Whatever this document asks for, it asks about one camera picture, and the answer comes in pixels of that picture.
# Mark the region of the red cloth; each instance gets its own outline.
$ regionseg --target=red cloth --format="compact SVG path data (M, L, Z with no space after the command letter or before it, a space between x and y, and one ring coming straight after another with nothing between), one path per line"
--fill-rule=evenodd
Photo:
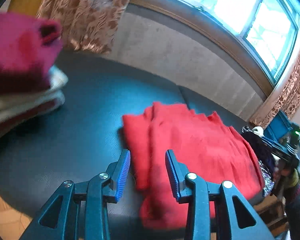
M0 95L50 88L49 69L62 49L61 25L0 13Z
M264 187L258 159L250 145L216 112L206 117L184 104L154 102L142 115L124 115L123 130L131 151L136 188L144 193L140 216L145 227L175 229L186 225L187 204L172 196L165 152L206 181L230 180L247 198ZM215 216L210 203L210 215Z

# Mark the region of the pile of clothes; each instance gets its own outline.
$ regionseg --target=pile of clothes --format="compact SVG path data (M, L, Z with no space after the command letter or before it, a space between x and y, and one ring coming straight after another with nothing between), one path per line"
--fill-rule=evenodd
M230 180L247 199L263 190L265 181L250 144L227 127L216 112L196 114L184 104L154 102L141 115L124 115L123 131L135 172L136 188L144 195L140 216L145 227L175 229L186 225L187 204L173 198L165 152L206 181ZM215 216L210 203L210 216Z
M53 66L60 32L51 20L0 14L0 136L64 103L68 78Z

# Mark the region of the brown floral curtain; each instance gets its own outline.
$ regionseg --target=brown floral curtain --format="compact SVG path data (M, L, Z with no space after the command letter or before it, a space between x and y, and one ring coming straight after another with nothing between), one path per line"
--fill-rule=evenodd
M276 93L276 88L250 118L249 121L254 125L266 128L279 110L282 110L289 119L295 114L300 105L300 52L280 93Z
M59 21L64 46L109 53L130 0L42 0L37 17Z

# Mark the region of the dark red fabric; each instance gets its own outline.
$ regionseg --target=dark red fabric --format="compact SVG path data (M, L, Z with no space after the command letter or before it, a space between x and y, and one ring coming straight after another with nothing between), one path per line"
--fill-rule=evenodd
M247 198L264 187L258 159L250 145L216 112L206 117L184 104L154 102L142 115L124 115L123 130L131 151L136 187L144 194L140 216L145 227L174 229L186 225L187 204L172 196L165 152L206 181L230 180ZM215 216L214 204L210 215Z
M0 14L0 95L50 88L49 69L62 49L61 25Z

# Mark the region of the patterned fabric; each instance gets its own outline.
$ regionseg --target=patterned fabric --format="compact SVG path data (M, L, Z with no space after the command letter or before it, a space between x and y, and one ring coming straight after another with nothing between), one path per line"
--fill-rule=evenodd
M271 103L272 109L268 113L264 113L263 106ZM300 105L300 52L293 71L284 86L281 94L276 98L267 100L250 118L250 122L256 126L266 128L272 119L277 115L281 109L287 115L289 119L293 117L296 110Z
M58 20L65 47L107 54L130 0L42 0L37 17Z

